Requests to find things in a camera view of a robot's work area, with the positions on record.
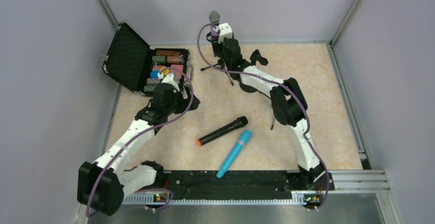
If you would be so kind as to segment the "purple glitter microphone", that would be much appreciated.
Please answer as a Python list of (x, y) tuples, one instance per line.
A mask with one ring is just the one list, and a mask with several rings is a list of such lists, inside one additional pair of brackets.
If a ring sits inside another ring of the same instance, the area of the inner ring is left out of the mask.
[(219, 35), (219, 24), (220, 24), (220, 14), (217, 11), (211, 11), (209, 13), (210, 34), (212, 37), (217, 37)]

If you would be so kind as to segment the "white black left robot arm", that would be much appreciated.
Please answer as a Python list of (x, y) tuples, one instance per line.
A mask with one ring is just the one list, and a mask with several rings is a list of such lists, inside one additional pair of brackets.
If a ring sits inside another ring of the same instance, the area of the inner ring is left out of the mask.
[(143, 187), (154, 184), (157, 169), (147, 162), (127, 170), (128, 164), (146, 142), (159, 130), (195, 110), (200, 101), (195, 97), (192, 81), (185, 76), (185, 92), (168, 74), (158, 84), (149, 104), (134, 117), (126, 132), (103, 155), (84, 162), (78, 170), (77, 201), (85, 206), (88, 218), (97, 213), (113, 215), (123, 200)]

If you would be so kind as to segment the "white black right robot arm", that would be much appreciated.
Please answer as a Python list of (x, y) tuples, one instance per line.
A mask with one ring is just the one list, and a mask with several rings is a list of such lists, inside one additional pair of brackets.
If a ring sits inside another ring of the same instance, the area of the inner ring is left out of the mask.
[(244, 59), (228, 23), (211, 22), (206, 39), (212, 44), (214, 56), (223, 62), (223, 72), (237, 81), (242, 90), (259, 92), (270, 99), (275, 120), (288, 129), (294, 142), (302, 181), (310, 187), (322, 187), (322, 192), (327, 193), (331, 177), (312, 144), (308, 106), (297, 80), (277, 78), (257, 68), (257, 63), (268, 64), (259, 50), (249, 60)]

